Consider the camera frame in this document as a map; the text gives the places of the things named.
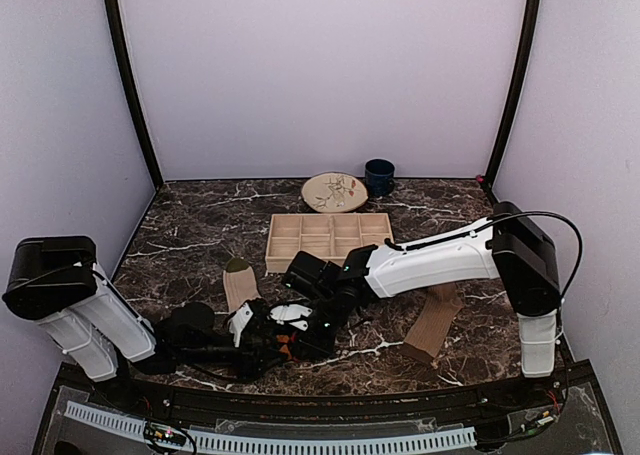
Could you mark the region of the black argyle sock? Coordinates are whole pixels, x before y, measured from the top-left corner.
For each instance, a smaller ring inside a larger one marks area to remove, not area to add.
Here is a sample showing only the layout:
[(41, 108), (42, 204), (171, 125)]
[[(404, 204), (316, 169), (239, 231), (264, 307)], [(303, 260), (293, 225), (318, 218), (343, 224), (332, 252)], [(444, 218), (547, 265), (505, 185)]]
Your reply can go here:
[(307, 335), (311, 334), (308, 316), (280, 320), (270, 315), (269, 347), (280, 353), (286, 361), (311, 361), (317, 358)]

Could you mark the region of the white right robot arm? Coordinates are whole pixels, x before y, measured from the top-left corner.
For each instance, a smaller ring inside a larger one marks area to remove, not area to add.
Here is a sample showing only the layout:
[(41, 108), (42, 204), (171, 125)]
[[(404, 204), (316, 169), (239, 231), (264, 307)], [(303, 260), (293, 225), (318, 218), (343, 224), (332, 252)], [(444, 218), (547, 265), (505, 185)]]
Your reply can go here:
[(556, 249), (534, 212), (500, 202), (492, 215), (461, 229), (404, 244), (385, 240), (352, 249), (341, 265), (299, 251), (284, 286), (312, 300), (300, 342), (309, 356), (325, 356), (336, 331), (368, 303), (452, 282), (499, 279), (518, 318), (523, 377), (510, 388), (521, 409), (549, 391), (555, 365), (559, 287)]

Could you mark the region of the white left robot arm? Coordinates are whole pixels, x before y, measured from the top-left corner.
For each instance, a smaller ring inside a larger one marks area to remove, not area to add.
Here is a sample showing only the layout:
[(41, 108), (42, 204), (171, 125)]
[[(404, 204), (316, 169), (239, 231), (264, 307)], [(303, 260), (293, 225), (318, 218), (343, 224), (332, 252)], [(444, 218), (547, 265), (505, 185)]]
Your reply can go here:
[(215, 313), (200, 302), (174, 309), (152, 323), (119, 293), (87, 236), (26, 238), (16, 246), (2, 300), (17, 317), (34, 322), (70, 356), (120, 411), (141, 402), (140, 387), (122, 372), (133, 365), (146, 375), (181, 366), (214, 364), (249, 382), (283, 362), (276, 337), (232, 327), (215, 331)]

